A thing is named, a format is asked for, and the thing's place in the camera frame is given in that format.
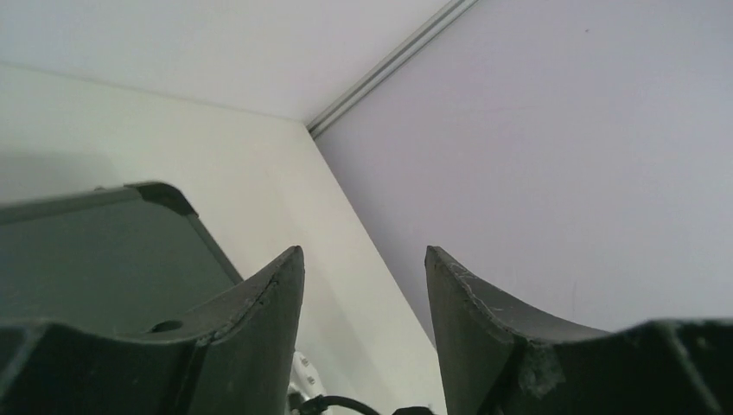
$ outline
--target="white power strip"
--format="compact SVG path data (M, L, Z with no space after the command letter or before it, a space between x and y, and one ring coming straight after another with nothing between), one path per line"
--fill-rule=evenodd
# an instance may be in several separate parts
M326 394L326 388L321 383L316 366L297 350L293 354L293 365L290 368L288 394L290 393L300 393L304 400ZM323 414L333 415L330 409Z

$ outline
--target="gray wall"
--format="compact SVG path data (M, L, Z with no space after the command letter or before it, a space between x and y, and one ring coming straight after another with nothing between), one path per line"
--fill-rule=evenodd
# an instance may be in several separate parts
M424 248L557 316L733 316L733 3L482 0L318 146L430 330Z

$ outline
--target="dark hole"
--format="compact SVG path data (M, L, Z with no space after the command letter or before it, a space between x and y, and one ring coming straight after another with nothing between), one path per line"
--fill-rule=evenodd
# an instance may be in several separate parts
M148 333L162 333L165 331L180 329L181 327L183 327L183 322L181 320L168 320L156 324Z

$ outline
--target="cable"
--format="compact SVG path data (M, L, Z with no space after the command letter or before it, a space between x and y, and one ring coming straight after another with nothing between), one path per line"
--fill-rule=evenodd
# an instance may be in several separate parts
M326 411L329 406L341 406L357 411L363 415L379 415L379 412L376 412L374 409L362 404L358 400L335 395L318 395L313 399L306 400L300 408L298 408L298 413L299 415L318 415L321 412Z

